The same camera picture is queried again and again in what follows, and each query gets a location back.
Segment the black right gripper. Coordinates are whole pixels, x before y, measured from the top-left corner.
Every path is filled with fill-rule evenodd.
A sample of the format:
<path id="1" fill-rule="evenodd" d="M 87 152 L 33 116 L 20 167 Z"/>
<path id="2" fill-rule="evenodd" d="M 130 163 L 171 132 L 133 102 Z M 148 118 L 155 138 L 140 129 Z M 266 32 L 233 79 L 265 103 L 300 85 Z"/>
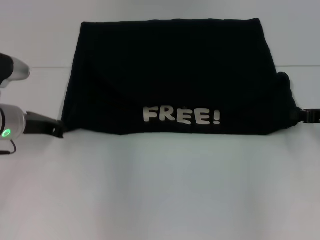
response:
<path id="1" fill-rule="evenodd" d="M 303 123 L 319 123 L 320 109 L 300 109 L 298 121 Z"/>

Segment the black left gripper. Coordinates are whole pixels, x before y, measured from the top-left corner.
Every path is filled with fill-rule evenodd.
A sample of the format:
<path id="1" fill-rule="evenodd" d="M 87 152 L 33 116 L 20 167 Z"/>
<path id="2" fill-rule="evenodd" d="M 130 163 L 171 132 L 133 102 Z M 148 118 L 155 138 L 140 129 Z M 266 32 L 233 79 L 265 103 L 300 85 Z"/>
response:
<path id="1" fill-rule="evenodd" d="M 25 135 L 48 135 L 64 138 L 65 126 L 61 120 L 27 111 L 25 117 Z"/>

